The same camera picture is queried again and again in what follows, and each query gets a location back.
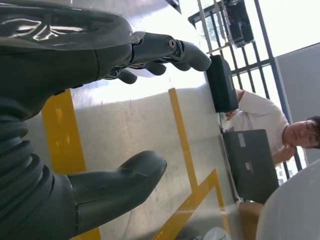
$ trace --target laptop lid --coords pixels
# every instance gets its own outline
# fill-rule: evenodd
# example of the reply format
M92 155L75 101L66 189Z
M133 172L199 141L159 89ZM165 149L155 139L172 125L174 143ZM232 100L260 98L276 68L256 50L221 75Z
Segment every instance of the laptop lid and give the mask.
M266 130L225 132L223 140L241 198L264 204L279 186Z

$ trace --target concrete floor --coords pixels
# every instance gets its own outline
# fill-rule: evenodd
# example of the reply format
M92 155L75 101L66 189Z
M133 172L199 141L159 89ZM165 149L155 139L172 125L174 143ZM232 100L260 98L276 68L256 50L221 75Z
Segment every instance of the concrete floor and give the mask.
M196 31L165 0L73 0L72 4L115 12L136 30L198 45ZM205 74L167 67L162 76L140 71L133 85L101 80L53 97L71 94L76 119L72 127L78 131L87 171L114 169L143 150L157 151L168 161L167 171L145 203L99 227L95 237L79 239L189 240L213 227L242 239L218 118ZM177 111L181 112L182 119L176 116ZM26 138L35 153L57 171L53 157L57 152L53 153L47 141L50 132L44 126L42 114L28 121ZM182 143L177 127L185 130L186 145ZM64 164L78 164L78 157L72 154L75 153Z

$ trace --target white shirt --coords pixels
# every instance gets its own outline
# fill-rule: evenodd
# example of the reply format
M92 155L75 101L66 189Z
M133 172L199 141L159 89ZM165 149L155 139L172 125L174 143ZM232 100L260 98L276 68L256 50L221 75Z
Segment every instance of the white shirt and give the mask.
M235 131L266 129L272 156L285 147L282 132L288 125L273 102L248 91L238 102L238 110L231 123Z

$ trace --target black bag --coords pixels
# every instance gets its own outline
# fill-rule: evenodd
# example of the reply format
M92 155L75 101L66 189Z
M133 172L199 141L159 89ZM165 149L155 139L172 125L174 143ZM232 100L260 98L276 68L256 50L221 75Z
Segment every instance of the black bag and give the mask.
M238 109L238 103L229 65L221 55L210 58L211 64L206 73L216 112L229 113Z

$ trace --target white wall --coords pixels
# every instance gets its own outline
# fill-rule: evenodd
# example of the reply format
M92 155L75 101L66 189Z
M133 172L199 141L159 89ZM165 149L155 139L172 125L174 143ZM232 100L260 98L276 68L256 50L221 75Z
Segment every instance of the white wall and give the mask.
M274 56L320 42L320 34L318 31L319 0L259 2Z

